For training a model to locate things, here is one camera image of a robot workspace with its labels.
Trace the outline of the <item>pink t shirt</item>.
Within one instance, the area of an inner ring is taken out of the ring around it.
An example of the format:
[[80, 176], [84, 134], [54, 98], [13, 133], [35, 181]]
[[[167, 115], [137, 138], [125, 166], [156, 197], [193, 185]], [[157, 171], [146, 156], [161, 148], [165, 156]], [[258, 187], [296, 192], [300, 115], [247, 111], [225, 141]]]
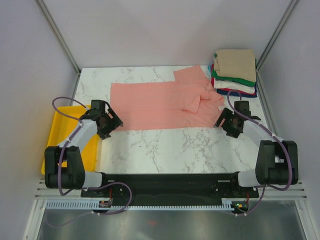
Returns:
[[173, 72], [173, 81], [113, 83], [110, 105], [122, 131], [211, 128], [224, 108], [200, 66]]

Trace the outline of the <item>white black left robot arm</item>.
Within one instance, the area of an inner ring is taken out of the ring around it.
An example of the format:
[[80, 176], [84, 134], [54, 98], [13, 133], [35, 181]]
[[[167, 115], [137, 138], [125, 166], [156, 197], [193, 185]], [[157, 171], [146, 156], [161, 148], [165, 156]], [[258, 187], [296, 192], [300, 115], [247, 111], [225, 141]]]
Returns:
[[60, 115], [77, 121], [77, 125], [63, 141], [45, 149], [45, 185], [48, 189], [58, 189], [62, 196], [72, 190], [87, 188], [104, 197], [109, 193], [110, 185], [102, 180], [102, 173], [85, 170], [82, 151], [94, 136], [101, 140], [110, 138], [111, 132], [124, 125], [123, 121], [105, 100], [94, 99], [90, 107], [74, 100], [85, 109], [84, 114], [76, 117], [56, 107], [55, 102], [60, 99], [52, 100], [53, 108]]

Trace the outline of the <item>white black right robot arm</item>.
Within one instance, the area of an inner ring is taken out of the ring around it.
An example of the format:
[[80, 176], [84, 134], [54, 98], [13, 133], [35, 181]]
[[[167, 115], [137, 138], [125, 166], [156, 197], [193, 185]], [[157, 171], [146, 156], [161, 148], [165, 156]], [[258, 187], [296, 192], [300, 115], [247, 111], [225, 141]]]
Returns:
[[275, 135], [258, 116], [251, 115], [248, 101], [238, 100], [231, 109], [225, 107], [214, 126], [221, 127], [227, 136], [235, 139], [244, 134], [258, 147], [255, 168], [238, 172], [237, 179], [229, 184], [233, 196], [242, 196], [247, 187], [285, 191], [298, 183], [296, 142]]

